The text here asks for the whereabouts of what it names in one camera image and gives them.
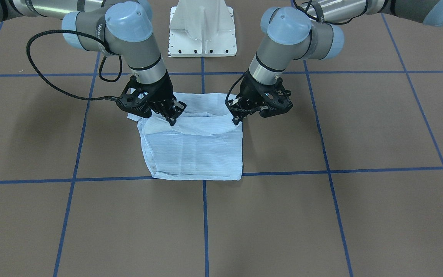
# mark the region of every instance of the silver metal arm segment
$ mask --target silver metal arm segment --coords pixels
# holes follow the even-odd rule
[[[387,13],[430,26],[443,26],[443,0],[306,0],[297,5],[328,22],[343,22],[362,14]]]
[[[330,23],[383,12],[443,26],[443,0],[308,0],[296,5],[297,9],[273,7],[262,16],[265,36],[245,72],[239,94],[235,100],[226,101],[235,125],[255,112],[269,117],[293,107],[280,74],[292,59],[324,59],[339,54],[344,35]]]
[[[0,22],[20,16],[63,19],[74,11],[93,11],[123,0],[0,0]]]

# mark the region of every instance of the brown floor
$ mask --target brown floor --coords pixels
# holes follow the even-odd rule
[[[237,56],[204,59],[167,57],[177,0],[151,1],[175,91],[225,93],[262,39],[262,13],[290,4],[226,1]],[[0,277],[443,277],[443,27],[363,16],[342,27],[338,57],[292,62],[295,107],[244,120],[239,182],[151,179],[124,112],[36,76],[25,45],[55,28],[0,25]],[[100,81],[97,54],[60,35],[32,53],[82,96],[127,82]]]

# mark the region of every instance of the light blue cloth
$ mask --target light blue cloth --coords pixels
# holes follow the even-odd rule
[[[240,180],[242,124],[235,126],[223,93],[174,93],[186,110],[171,127],[162,116],[132,114],[152,177],[167,180]]]

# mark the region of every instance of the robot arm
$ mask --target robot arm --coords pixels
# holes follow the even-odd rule
[[[71,46],[125,58],[133,75],[121,96],[107,99],[125,112],[148,118],[153,111],[171,126],[175,124],[186,104],[178,102],[173,94],[153,35],[153,12],[146,0],[0,0],[0,21],[39,15],[62,19],[63,30],[91,35],[107,49],[91,38],[64,33]]]
[[[291,7],[268,9],[261,29],[265,36],[245,72],[240,93],[227,101],[235,125],[258,111],[262,117],[288,112],[293,107],[291,93],[282,85],[280,74],[290,61],[334,58],[344,44],[341,28],[313,22]]]
[[[443,0],[309,0],[291,7],[270,8],[262,16],[264,38],[240,92],[227,108],[238,125],[255,112],[269,117],[288,112],[289,90],[280,74],[291,60],[333,58],[343,48],[343,31],[337,24],[362,14],[389,13],[431,26],[443,26]]]

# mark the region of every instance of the black cable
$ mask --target black cable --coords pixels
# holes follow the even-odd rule
[[[109,83],[115,83],[115,82],[117,82],[121,78],[121,74],[123,73],[123,59],[121,58],[121,56],[119,56],[119,74],[117,75],[117,78],[114,79],[114,80],[105,79],[102,76],[102,69],[103,69],[103,65],[105,64],[105,60],[106,59],[107,59],[107,56],[104,56],[102,58],[102,62],[100,63],[100,67],[98,68],[98,77],[102,81],[106,81],[106,82],[109,82]]]
[[[103,42],[100,39],[98,39],[98,38],[96,38],[96,37],[94,37],[92,35],[88,35],[87,33],[81,33],[81,32],[77,32],[75,30],[46,30],[45,32],[38,33],[37,35],[34,35],[33,37],[31,37],[28,40],[27,47],[26,47],[28,61],[30,61],[30,64],[34,68],[35,72],[37,72],[39,77],[41,77],[42,80],[44,80],[44,82],[46,82],[46,84],[48,84],[51,88],[59,91],[60,93],[66,94],[67,96],[70,96],[70,97],[73,97],[73,98],[76,98],[76,99],[79,99],[79,100],[87,100],[87,101],[111,100],[111,101],[116,101],[117,97],[115,97],[115,96],[103,96],[103,97],[94,97],[94,98],[77,96],[77,95],[71,94],[71,93],[69,93],[69,92],[67,92],[67,91],[65,91],[63,89],[58,88],[53,83],[51,83],[46,77],[44,77],[44,74],[42,74],[42,72],[40,72],[40,70],[37,68],[37,65],[35,65],[35,63],[33,62],[32,55],[30,54],[30,46],[39,37],[42,37],[44,35],[50,35],[52,33],[71,33],[71,34],[74,34],[74,35],[80,35],[82,37],[87,37],[87,38],[93,39],[96,42],[100,43],[105,48],[105,50],[107,52],[114,54],[113,52],[110,51],[109,46],[107,45],[106,42]]]
[[[303,2],[302,4],[307,4],[306,9],[303,9],[302,7],[300,7],[299,5],[297,5],[297,1],[296,1],[296,0],[293,0],[293,5],[295,6],[295,8],[296,8],[297,10],[303,12],[303,13],[304,13],[306,16],[308,16],[310,19],[312,19],[312,20],[314,20],[314,21],[316,21],[316,22],[319,22],[319,19],[318,19],[318,18],[315,18],[315,17],[313,17],[313,16],[311,16],[310,14],[307,13],[307,11],[309,10],[309,7],[310,7],[310,6],[314,7],[314,5],[312,4],[312,0],[309,0],[308,2]],[[330,22],[330,21],[323,21],[323,23],[332,24],[332,25],[345,25],[345,24],[348,24],[348,23],[350,23],[350,22],[353,20],[353,18],[357,18],[357,17],[359,17],[359,16],[364,15],[364,14],[367,12],[367,10],[368,10],[368,6],[369,6],[368,1],[366,1],[366,2],[365,2],[365,8],[363,9],[363,12],[362,12],[361,14],[355,16],[355,17],[352,17],[352,18],[348,19],[348,20],[345,21],[345,22]]]
[[[246,73],[244,72],[239,77],[239,79],[237,79],[237,81],[235,81],[235,83],[230,87],[230,89],[228,90],[228,93],[226,95],[226,98],[225,98],[225,105],[227,106],[228,110],[232,110],[234,112],[245,112],[245,113],[253,114],[259,110],[262,110],[261,107],[255,107],[253,109],[241,109],[241,108],[232,107],[228,104],[228,97],[230,97],[230,94],[232,93],[233,88],[242,80],[242,78],[244,78],[245,75],[246,75]]]

